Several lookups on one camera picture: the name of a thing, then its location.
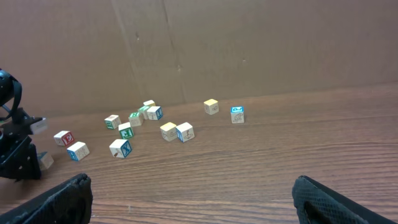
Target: toy block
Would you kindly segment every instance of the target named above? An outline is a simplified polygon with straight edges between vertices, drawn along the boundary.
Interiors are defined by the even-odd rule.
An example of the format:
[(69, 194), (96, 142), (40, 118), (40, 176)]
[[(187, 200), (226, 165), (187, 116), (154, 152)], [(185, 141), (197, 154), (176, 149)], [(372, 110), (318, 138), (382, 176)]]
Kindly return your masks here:
[(47, 120), (43, 118), (41, 121), (38, 121), (34, 124), (30, 125), (30, 130), (33, 134), (39, 134), (47, 129)]
[(127, 122), (127, 123), (124, 123), (124, 124), (120, 124), (119, 125), (119, 132), (120, 132), (120, 136), (123, 139), (129, 139), (129, 138), (132, 138), (134, 136), (134, 133), (132, 131), (130, 122)]
[(177, 137), (181, 142), (186, 142), (195, 137), (193, 127), (188, 122), (178, 125), (175, 129), (177, 130)]
[(131, 113), (129, 121), (132, 127), (140, 126), (144, 122), (144, 115), (140, 112)]
[(117, 158), (126, 158), (132, 151), (129, 140), (117, 139), (110, 146), (112, 156)]
[(105, 125), (108, 129), (116, 129), (121, 123), (119, 115), (111, 115), (105, 118)]
[(231, 107), (231, 121), (233, 124), (244, 123), (244, 109), (243, 106)]
[(148, 100), (144, 102), (144, 106), (156, 106), (155, 101)]
[(54, 163), (54, 160), (48, 152), (38, 153), (37, 161), (39, 162), (40, 170), (46, 170)]
[(159, 106), (151, 106), (151, 108), (149, 108), (147, 112), (148, 112), (148, 118), (151, 120), (156, 121), (163, 117), (162, 108)]
[(54, 136), (54, 140), (59, 146), (67, 146), (75, 140), (70, 131), (61, 131)]
[(160, 127), (160, 132), (166, 141), (172, 141), (177, 138), (177, 130), (175, 129), (177, 125), (169, 122)]
[(147, 110), (150, 108), (150, 106), (143, 106), (142, 108), (138, 109), (138, 112), (142, 113), (144, 115), (144, 119), (148, 119), (148, 112)]
[(218, 101), (210, 99), (204, 102), (205, 104), (205, 112), (213, 115), (219, 111), (218, 109)]
[(87, 148), (86, 143), (76, 142), (67, 149), (69, 156), (74, 161), (80, 161), (86, 157), (90, 152)]

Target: wood grain surface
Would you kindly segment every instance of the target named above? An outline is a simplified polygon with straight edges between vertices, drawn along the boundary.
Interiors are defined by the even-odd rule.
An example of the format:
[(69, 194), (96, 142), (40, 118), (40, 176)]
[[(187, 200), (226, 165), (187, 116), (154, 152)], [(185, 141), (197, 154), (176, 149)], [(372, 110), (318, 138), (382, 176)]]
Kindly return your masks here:
[[(245, 123), (231, 124), (238, 105)], [(223, 100), (213, 116), (202, 103), (164, 107), (160, 121), (134, 128), (128, 158), (113, 158), (118, 132), (103, 119), (126, 122), (136, 109), (50, 118), (34, 142), (55, 163), (42, 180), (0, 179), (0, 211), (85, 172), (92, 223), (298, 223), (291, 190), (307, 175), (398, 222), (398, 83)], [(191, 123), (196, 137), (163, 140), (169, 121)], [(88, 157), (72, 161), (55, 145), (63, 129)]]

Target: block picture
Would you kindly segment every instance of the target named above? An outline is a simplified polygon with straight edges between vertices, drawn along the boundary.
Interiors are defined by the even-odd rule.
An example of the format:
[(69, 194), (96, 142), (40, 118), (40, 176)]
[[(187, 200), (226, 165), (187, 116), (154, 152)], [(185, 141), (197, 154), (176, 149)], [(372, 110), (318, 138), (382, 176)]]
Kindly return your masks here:
[(233, 124), (244, 123), (244, 109), (243, 106), (231, 107), (231, 121)]
[(132, 151), (129, 140), (117, 139), (110, 146), (112, 156), (116, 158), (126, 158)]
[(159, 106), (151, 106), (151, 108), (149, 108), (147, 112), (148, 118), (151, 120), (158, 120), (163, 117), (162, 108)]
[(119, 125), (119, 133), (123, 139), (129, 139), (134, 136), (130, 122)]
[(177, 125), (171, 122), (160, 127), (160, 132), (162, 133), (162, 137), (166, 141), (172, 141), (177, 138), (177, 129), (175, 127), (177, 127)]
[(67, 152), (74, 161), (80, 161), (90, 153), (86, 143), (83, 142), (74, 143), (67, 149)]
[(143, 106), (142, 108), (138, 109), (138, 112), (142, 113), (142, 115), (144, 115), (144, 119), (148, 119), (148, 109), (150, 108), (150, 106)]
[(213, 115), (219, 111), (218, 109), (218, 101), (210, 99), (204, 102), (205, 104), (205, 112)]
[(178, 125), (175, 127), (175, 129), (177, 130), (177, 137), (179, 140), (181, 140), (181, 142), (186, 142), (195, 137), (195, 134), (193, 133), (193, 127), (188, 122)]
[(129, 121), (132, 127), (140, 126), (144, 122), (144, 115), (140, 112), (131, 113), (129, 116)]
[(38, 153), (37, 161), (39, 162), (40, 170), (47, 170), (54, 163), (54, 160), (48, 152)]
[(156, 106), (155, 101), (148, 100), (144, 102), (144, 106)]
[(111, 115), (105, 118), (105, 125), (108, 129), (116, 129), (121, 123), (119, 115)]
[(67, 146), (72, 143), (75, 138), (70, 131), (61, 131), (54, 136), (54, 140), (59, 146)]

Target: cardboard backdrop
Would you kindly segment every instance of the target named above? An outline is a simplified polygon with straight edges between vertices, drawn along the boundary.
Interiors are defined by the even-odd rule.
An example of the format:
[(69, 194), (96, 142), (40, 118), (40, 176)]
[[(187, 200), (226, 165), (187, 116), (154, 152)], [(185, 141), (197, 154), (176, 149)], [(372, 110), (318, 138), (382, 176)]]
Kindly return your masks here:
[(398, 80), (395, 0), (0, 5), (0, 67), (36, 116)]

